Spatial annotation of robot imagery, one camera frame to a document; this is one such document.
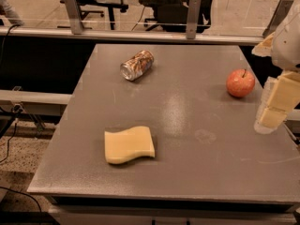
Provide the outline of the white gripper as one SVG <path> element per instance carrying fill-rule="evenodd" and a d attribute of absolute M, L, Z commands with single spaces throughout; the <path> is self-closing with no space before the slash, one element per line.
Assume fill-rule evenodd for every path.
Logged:
<path fill-rule="evenodd" d="M 300 103 L 300 4 L 292 5 L 288 15 L 251 51 L 267 57 L 284 71 L 276 78 L 268 77 L 262 91 L 254 129 L 260 134 L 274 132 Z"/>

